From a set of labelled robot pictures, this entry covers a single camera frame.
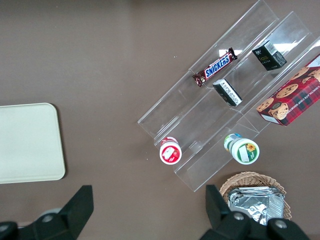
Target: snickers bar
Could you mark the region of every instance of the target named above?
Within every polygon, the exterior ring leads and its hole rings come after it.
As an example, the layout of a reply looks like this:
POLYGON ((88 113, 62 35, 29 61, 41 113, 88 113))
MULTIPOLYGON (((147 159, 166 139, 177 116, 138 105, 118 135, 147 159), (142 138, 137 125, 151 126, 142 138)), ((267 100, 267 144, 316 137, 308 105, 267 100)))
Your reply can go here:
POLYGON ((214 63, 210 64, 206 69, 199 71, 197 74, 193 75, 196 84, 201 87, 206 81, 208 81, 213 75, 219 72, 221 69, 229 65, 233 60, 238 57, 235 55, 234 50, 228 49, 228 52, 216 60, 214 63))

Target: tiered acrylic organizer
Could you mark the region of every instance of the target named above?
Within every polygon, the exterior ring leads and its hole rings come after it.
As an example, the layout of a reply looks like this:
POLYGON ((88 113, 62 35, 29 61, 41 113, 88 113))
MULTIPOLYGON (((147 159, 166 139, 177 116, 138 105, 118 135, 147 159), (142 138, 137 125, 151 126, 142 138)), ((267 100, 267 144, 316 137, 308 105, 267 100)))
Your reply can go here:
POLYGON ((259 0, 138 123, 153 138, 157 148, 165 137, 178 140, 182 159, 173 166, 174 172, 196 191, 232 159, 224 149, 226 135, 239 133, 254 139, 269 124, 258 115, 255 106, 286 76, 314 40, 294 12, 279 20, 269 6, 259 0), (252 49, 266 40, 287 60, 283 68, 266 71, 252 53, 252 49), (192 75, 205 69, 230 47, 238 60, 198 87, 192 75), (230 107, 218 95, 212 87, 218 79, 231 83, 243 99, 240 105, 230 107))

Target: red cookie box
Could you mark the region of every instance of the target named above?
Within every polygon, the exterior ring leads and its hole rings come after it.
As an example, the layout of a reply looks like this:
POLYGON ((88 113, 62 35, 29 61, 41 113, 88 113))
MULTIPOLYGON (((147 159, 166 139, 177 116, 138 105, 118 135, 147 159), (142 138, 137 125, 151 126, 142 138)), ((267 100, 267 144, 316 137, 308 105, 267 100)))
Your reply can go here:
POLYGON ((287 126, 320 99, 320 54, 256 110, 269 122, 287 126))

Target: small black box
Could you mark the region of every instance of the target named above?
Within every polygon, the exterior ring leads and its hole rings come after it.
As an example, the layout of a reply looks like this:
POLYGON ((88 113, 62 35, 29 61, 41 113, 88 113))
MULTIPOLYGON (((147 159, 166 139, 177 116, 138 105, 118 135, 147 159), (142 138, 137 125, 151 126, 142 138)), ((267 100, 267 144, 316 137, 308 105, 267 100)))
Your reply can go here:
POLYGON ((262 43, 253 49, 252 52, 268 71, 280 69, 287 63, 284 56, 282 56, 270 41, 262 43))
POLYGON ((230 106, 238 106, 242 102, 242 98, 225 79, 220 79, 213 83, 213 88, 223 98, 223 100, 230 106))

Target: foil packet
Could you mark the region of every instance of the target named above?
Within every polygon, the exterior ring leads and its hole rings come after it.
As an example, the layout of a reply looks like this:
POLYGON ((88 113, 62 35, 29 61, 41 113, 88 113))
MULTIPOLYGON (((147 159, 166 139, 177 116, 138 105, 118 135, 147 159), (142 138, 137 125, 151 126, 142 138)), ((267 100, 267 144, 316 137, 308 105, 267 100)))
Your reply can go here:
POLYGON ((274 186, 239 187, 228 195, 228 206, 246 210, 261 225, 283 218, 285 196, 274 186))

